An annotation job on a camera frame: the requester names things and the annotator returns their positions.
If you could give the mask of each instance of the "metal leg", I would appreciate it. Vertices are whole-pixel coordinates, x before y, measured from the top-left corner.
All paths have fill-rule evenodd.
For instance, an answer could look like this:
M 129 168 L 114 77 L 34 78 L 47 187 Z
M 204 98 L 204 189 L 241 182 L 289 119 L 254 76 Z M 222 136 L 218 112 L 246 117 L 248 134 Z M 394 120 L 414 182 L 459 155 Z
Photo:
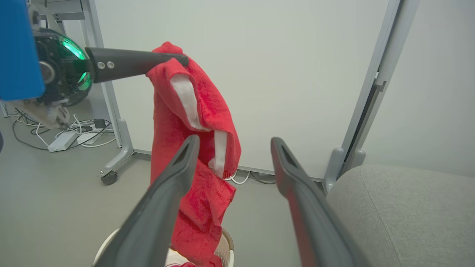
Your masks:
M 129 130 L 127 129 L 127 123 L 124 119 L 118 119 L 117 124 L 119 126 L 119 132 L 122 139 L 122 149 L 119 154 L 115 156 L 108 164 L 105 165 L 104 169 L 99 172 L 99 177 L 106 176 L 119 164 L 125 161 L 128 157 L 133 154 L 132 141 L 130 140 Z
M 4 118 L 10 117 L 10 115 L 8 115 L 7 107 L 5 106 L 5 103 L 0 102 L 0 106 L 1 106 L 1 110 L 2 110 L 2 112 L 3 112 L 3 117 L 4 117 Z

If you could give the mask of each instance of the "caster wheel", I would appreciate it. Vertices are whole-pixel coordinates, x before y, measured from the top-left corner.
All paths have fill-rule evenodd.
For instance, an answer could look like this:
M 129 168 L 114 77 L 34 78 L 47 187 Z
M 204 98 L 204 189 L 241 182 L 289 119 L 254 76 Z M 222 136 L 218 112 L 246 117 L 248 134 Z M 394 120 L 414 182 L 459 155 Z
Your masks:
M 101 177 L 101 181 L 105 185 L 111 185 L 117 181 L 117 173 L 112 171 L 106 174 L 105 176 Z

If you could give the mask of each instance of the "power adapter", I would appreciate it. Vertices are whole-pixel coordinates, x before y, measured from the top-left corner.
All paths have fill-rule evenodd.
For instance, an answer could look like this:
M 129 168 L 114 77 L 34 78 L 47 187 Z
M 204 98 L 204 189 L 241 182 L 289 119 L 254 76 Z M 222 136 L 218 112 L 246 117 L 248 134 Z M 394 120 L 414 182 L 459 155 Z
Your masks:
M 64 132 L 56 138 L 49 146 L 50 152 L 66 150 L 79 135 L 74 132 Z

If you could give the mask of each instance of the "red towel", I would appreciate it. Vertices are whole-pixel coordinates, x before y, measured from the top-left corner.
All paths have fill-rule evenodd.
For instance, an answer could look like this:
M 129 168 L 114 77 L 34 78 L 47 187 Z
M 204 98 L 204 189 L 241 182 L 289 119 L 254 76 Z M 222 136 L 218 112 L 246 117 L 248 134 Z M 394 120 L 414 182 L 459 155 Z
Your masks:
M 170 42 L 154 52 L 183 54 Z M 193 184 L 180 202 L 172 248 L 197 266 L 221 267 L 213 254 L 221 238 L 224 212 L 236 191 L 223 178 L 234 174 L 241 156 L 228 106 L 191 58 L 187 67 L 175 59 L 159 64 L 147 77 L 155 87 L 151 183 L 188 136 L 200 137 Z

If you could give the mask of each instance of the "white wall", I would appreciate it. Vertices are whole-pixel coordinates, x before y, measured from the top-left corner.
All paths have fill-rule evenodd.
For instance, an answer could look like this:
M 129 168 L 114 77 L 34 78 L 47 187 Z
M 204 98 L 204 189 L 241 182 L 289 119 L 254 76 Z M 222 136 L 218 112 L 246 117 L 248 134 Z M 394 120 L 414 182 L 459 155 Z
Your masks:
M 224 96 L 242 145 L 240 165 L 272 170 L 282 137 L 322 178 L 340 147 L 385 15 L 387 0 L 96 0 L 104 46 L 183 48 Z M 150 151 L 153 87 L 113 82 L 135 149 Z
M 421 0 L 364 164 L 475 176 L 475 1 Z

